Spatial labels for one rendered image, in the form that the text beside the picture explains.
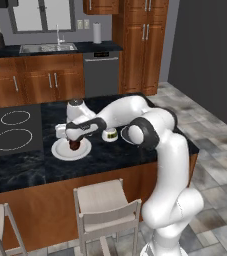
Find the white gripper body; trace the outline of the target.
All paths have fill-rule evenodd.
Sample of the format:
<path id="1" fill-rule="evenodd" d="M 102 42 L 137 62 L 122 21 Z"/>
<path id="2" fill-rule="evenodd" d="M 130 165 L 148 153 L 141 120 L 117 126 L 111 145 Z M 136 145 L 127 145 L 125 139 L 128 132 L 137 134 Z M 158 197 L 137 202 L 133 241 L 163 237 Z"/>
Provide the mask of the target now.
<path id="1" fill-rule="evenodd" d="M 65 124 L 57 124 L 55 126 L 55 133 L 57 138 L 66 138 L 66 125 Z"/>

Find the brown steak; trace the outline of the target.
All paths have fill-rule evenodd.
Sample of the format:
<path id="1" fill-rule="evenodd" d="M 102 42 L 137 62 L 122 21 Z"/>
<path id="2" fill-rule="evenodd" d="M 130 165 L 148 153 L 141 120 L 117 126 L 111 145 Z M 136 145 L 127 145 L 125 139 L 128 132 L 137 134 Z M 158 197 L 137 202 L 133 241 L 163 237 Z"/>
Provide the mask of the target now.
<path id="1" fill-rule="evenodd" d="M 69 141 L 69 147 L 71 150 L 76 151 L 80 148 L 81 142 L 80 141 Z"/>

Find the white round plate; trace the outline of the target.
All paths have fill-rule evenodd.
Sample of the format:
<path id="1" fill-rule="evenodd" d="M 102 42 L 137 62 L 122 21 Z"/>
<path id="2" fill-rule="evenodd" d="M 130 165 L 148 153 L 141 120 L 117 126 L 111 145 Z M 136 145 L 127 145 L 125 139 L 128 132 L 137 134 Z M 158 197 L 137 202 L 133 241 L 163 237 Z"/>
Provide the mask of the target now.
<path id="1" fill-rule="evenodd" d="M 80 147 L 77 150 L 72 150 L 66 138 L 60 138 L 54 142 L 51 148 L 52 154 L 63 161 L 75 161 L 86 157 L 92 149 L 90 141 L 83 138 L 80 142 Z"/>

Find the black hob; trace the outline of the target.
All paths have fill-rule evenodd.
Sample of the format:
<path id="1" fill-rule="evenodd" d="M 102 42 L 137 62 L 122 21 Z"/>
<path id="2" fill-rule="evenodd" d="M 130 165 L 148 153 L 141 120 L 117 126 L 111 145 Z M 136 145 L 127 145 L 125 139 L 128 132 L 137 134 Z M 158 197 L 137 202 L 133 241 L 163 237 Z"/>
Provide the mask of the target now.
<path id="1" fill-rule="evenodd" d="M 0 108 L 0 156 L 42 148 L 39 104 Z"/>

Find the white bowl with green band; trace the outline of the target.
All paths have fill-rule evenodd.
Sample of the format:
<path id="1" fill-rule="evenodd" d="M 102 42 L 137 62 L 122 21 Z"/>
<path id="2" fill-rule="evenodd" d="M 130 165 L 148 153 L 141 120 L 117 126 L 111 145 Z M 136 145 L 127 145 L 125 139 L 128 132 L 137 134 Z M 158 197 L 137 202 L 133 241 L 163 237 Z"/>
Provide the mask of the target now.
<path id="1" fill-rule="evenodd" d="M 102 139 L 105 142 L 114 142 L 118 139 L 118 133 L 115 128 L 109 128 L 102 132 Z"/>

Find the wooden base cupboards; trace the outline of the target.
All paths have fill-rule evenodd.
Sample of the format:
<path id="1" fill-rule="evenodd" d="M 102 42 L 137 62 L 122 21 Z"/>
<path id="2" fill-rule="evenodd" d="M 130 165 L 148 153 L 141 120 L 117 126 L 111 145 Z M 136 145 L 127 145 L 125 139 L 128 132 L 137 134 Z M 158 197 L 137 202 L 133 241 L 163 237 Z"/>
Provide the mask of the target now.
<path id="1" fill-rule="evenodd" d="M 0 108 L 84 96 L 81 53 L 0 58 Z"/>

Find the grey dishwasher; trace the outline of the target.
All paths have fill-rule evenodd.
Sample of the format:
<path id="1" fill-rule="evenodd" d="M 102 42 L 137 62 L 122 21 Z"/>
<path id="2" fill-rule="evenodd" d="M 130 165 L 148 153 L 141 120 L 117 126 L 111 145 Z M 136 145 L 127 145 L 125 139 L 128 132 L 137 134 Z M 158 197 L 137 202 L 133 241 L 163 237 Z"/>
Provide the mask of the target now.
<path id="1" fill-rule="evenodd" d="M 84 53 L 83 65 L 86 98 L 118 93 L 118 51 Z"/>

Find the wooden kitchen island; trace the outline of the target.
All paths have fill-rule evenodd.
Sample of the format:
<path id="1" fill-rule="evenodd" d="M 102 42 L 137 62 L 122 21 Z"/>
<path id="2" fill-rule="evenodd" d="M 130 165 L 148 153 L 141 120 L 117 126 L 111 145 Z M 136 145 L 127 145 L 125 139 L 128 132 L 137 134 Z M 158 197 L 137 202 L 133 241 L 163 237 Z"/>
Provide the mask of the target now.
<path id="1" fill-rule="evenodd" d="M 0 157 L 0 203 L 7 203 L 27 249 L 78 237 L 73 189 L 121 178 L 129 201 L 146 200 L 156 183 L 154 158 L 87 157 L 74 162 L 40 151 Z"/>

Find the steel sink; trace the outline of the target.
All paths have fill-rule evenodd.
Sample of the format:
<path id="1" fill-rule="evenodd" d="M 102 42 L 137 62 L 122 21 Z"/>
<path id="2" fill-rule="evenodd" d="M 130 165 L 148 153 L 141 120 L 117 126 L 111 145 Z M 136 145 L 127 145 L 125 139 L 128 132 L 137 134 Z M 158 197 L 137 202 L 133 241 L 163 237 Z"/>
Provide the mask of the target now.
<path id="1" fill-rule="evenodd" d="M 24 53 L 42 53 L 42 52 L 62 52 L 62 51 L 75 51 L 77 47 L 74 43 L 66 44 L 28 44 L 20 47 L 20 54 Z"/>

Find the steel tap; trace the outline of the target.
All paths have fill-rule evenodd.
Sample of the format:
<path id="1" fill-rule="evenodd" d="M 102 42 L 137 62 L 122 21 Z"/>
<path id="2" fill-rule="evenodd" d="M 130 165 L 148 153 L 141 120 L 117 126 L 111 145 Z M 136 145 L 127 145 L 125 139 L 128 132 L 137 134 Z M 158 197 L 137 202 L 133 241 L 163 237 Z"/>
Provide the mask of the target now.
<path id="1" fill-rule="evenodd" d="M 61 39 L 59 34 L 59 25 L 56 24 L 56 35 L 57 35 L 57 45 L 60 46 L 62 43 L 65 42 L 64 37 Z"/>

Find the white paper towel roll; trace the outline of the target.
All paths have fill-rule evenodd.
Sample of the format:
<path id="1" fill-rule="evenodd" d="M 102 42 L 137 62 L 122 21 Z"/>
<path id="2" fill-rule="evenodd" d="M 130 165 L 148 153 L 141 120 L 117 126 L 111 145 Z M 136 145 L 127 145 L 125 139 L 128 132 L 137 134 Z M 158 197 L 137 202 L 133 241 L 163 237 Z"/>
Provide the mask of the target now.
<path id="1" fill-rule="evenodd" d="M 101 24 L 99 22 L 95 22 L 93 24 L 93 43 L 100 44 L 101 42 Z"/>

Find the tall wooden cupboard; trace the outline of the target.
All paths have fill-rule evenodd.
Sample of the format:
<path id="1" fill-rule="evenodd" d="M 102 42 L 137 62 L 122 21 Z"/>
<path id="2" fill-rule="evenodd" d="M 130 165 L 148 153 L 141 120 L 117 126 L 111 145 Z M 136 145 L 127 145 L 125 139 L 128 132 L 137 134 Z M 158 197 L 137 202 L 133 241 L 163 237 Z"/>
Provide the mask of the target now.
<path id="1" fill-rule="evenodd" d="M 112 40 L 123 48 L 119 92 L 157 93 L 169 0 L 119 0 Z"/>

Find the grey framed window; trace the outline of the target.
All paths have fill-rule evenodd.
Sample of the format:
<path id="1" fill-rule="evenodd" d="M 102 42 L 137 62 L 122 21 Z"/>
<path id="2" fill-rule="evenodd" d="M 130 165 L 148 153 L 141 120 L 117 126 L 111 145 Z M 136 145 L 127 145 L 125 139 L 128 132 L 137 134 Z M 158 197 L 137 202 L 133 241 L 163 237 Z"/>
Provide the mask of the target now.
<path id="1" fill-rule="evenodd" d="M 9 0 L 14 34 L 75 30 L 74 0 Z"/>

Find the wooden wall cupboard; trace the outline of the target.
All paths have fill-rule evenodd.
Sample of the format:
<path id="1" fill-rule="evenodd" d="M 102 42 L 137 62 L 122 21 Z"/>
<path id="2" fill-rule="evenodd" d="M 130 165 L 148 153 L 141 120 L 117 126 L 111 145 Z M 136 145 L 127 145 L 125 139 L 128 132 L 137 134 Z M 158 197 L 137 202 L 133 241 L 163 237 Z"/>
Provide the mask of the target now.
<path id="1" fill-rule="evenodd" d="M 87 15 L 112 15 L 119 13 L 119 0 L 83 0 Z"/>

